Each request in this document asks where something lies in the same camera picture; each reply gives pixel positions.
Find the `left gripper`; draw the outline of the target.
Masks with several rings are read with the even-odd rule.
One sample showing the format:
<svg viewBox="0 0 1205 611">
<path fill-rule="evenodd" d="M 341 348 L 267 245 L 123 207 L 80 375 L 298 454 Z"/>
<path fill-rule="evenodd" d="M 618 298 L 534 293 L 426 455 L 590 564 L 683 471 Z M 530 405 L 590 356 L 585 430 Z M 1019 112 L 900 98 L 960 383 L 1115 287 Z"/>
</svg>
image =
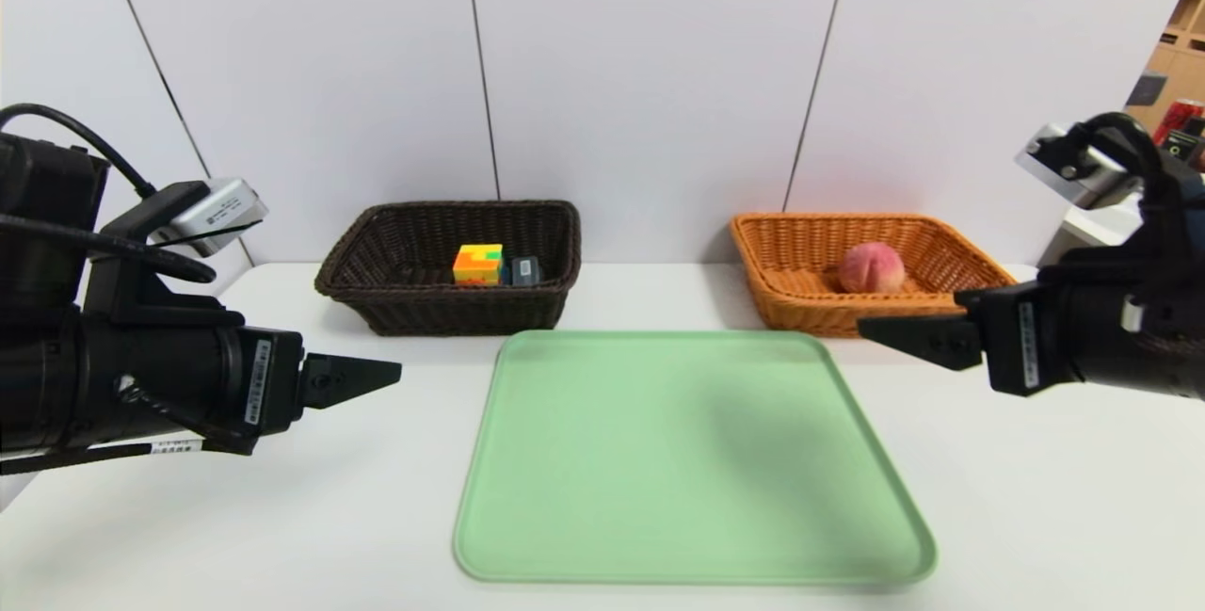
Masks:
<svg viewBox="0 0 1205 611">
<path fill-rule="evenodd" d="M 94 315 L 96 440 L 194 431 L 202 450 L 249 456 L 301 407 L 334 407 L 402 375 L 399 362 L 302 359 L 300 333 L 249 327 L 236 312 Z"/>
</svg>

